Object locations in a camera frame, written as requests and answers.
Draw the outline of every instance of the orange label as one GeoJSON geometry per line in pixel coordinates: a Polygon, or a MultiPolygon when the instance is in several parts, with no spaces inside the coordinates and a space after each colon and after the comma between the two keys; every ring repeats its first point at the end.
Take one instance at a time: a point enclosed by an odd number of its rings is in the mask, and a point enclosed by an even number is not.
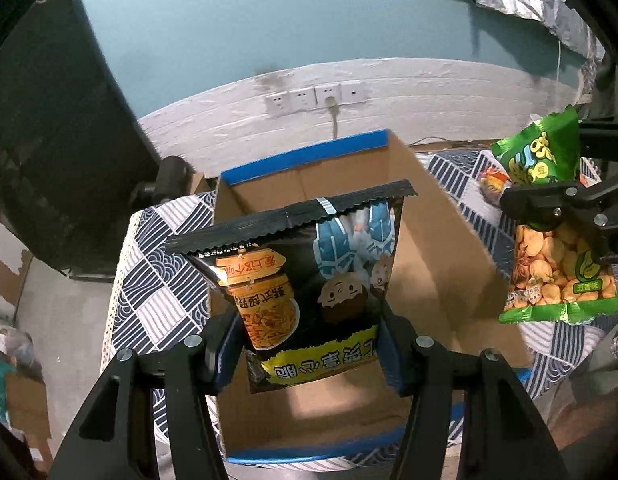
{"type": "Polygon", "coordinates": [[[294,297],[294,290],[286,274],[253,284],[230,286],[227,291],[233,296],[241,312],[274,306],[294,297]]]}
{"type": "Polygon", "coordinates": [[[246,254],[218,258],[215,265],[222,274],[218,285],[250,282],[278,272],[286,258],[272,249],[259,249],[246,254]]]}

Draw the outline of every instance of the green snack bag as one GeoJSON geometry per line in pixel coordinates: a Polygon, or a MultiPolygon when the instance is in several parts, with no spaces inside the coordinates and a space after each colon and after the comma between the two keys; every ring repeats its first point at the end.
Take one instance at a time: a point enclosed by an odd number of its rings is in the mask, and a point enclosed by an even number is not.
{"type": "MultiPolygon", "coordinates": [[[[516,136],[491,147],[515,184],[538,186],[577,179],[580,169],[578,116],[562,113],[534,121],[516,136]]],[[[618,312],[615,277],[593,261],[591,249],[566,223],[547,231],[519,225],[514,268],[500,323],[565,321],[582,323],[618,312]]]]}
{"type": "Polygon", "coordinates": [[[573,180],[580,171],[578,115],[571,105],[491,145],[514,184],[573,180]]]}

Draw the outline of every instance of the teal wall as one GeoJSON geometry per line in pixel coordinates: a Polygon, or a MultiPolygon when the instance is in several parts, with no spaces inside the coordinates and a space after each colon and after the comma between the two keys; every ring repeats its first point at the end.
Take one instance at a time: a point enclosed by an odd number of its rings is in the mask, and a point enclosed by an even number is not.
{"type": "MultiPolygon", "coordinates": [[[[82,0],[137,117],[283,68],[357,58],[478,61],[555,78],[558,41],[539,23],[471,0],[82,0]]],[[[560,80],[579,55],[562,49],[560,80]]]]}

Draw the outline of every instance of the table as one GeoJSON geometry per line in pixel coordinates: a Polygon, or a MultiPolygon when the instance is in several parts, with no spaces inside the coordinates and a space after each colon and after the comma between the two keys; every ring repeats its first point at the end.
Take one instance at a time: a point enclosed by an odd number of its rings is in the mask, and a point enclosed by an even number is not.
{"type": "MultiPolygon", "coordinates": [[[[473,227],[487,251],[508,279],[513,264],[515,222],[485,202],[477,176],[496,164],[489,150],[447,150],[417,153],[460,213],[473,227]]],[[[595,165],[582,159],[588,183],[599,181],[595,165]]],[[[111,295],[102,349],[102,370],[121,348],[145,354],[171,348],[192,333],[199,333],[209,318],[208,289],[201,275],[179,254],[165,254],[164,241],[172,233],[190,232],[211,225],[215,192],[191,195],[150,207],[131,218],[120,254],[111,295]]],[[[614,268],[618,281],[618,266],[614,268]]],[[[522,336],[534,355],[526,382],[530,396],[540,396],[560,382],[618,322],[617,316],[599,316],[587,324],[533,322],[520,325],[522,336]]],[[[222,449],[215,399],[207,397],[214,430],[222,449]]],[[[157,440],[167,443],[164,392],[154,391],[154,429],[157,440]]],[[[460,444],[462,419],[451,423],[449,446],[460,444]]],[[[388,462],[399,443],[355,455],[314,462],[271,464],[293,470],[341,470],[388,462]]]]}

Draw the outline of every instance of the power outlet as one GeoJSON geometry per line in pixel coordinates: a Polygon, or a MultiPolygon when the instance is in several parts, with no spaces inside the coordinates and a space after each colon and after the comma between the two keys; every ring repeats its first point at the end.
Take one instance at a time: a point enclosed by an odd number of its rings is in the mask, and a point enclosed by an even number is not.
{"type": "Polygon", "coordinates": [[[326,83],[315,87],[315,97],[318,108],[327,107],[327,97],[333,97],[337,104],[342,103],[340,83],[326,83]]]}
{"type": "Polygon", "coordinates": [[[340,83],[342,104],[362,103],[369,98],[366,84],[363,81],[346,81],[340,83]]]}
{"type": "Polygon", "coordinates": [[[317,101],[315,99],[315,88],[312,86],[300,88],[298,90],[291,90],[289,92],[289,98],[291,101],[291,109],[294,112],[313,110],[317,106],[317,101]]]}
{"type": "Polygon", "coordinates": [[[278,92],[277,94],[265,95],[266,113],[272,117],[278,117],[284,114],[290,114],[291,99],[289,92],[278,92]]]}

